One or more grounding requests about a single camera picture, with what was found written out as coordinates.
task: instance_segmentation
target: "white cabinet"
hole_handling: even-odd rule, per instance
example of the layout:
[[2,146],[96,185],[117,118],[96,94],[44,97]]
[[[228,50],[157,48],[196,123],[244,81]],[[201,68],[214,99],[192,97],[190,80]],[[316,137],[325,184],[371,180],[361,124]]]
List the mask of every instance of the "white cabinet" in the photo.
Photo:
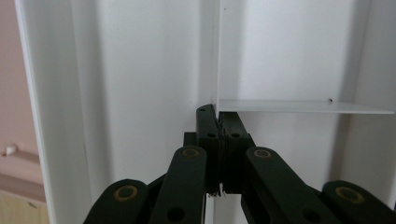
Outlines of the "white cabinet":
[[[52,221],[165,173],[208,103],[314,188],[396,201],[394,1],[16,3]],[[216,199],[215,222],[243,222],[238,203]]]

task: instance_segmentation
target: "bolt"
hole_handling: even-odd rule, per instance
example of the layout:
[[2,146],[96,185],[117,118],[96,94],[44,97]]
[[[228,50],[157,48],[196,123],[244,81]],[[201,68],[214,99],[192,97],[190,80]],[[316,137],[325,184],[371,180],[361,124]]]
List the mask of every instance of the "bolt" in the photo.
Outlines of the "bolt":
[[254,151],[254,155],[256,157],[260,157],[263,159],[270,159],[271,158],[271,152],[264,150],[264,149],[257,149],[256,151]]
[[117,202],[127,202],[132,199],[134,199],[137,195],[137,187],[133,185],[125,185],[122,187],[119,187],[115,192],[114,192],[114,199]]
[[348,187],[338,187],[335,189],[338,197],[350,202],[350,203],[363,203],[364,197],[354,189]]
[[191,158],[195,158],[195,157],[199,156],[199,151],[197,149],[194,149],[194,148],[188,148],[188,149],[185,149],[181,153],[181,155],[183,157],[191,159]]

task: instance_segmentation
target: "screw hole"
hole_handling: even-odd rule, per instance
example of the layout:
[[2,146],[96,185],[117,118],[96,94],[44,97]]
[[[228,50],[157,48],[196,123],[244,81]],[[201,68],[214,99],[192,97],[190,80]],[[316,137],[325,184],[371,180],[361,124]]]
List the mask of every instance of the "screw hole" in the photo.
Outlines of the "screw hole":
[[170,221],[181,221],[184,218],[184,210],[178,207],[174,207],[169,209],[168,211],[168,219]]
[[311,209],[305,209],[303,211],[303,216],[307,221],[313,222],[313,223],[319,223],[320,222],[320,215],[311,210]]

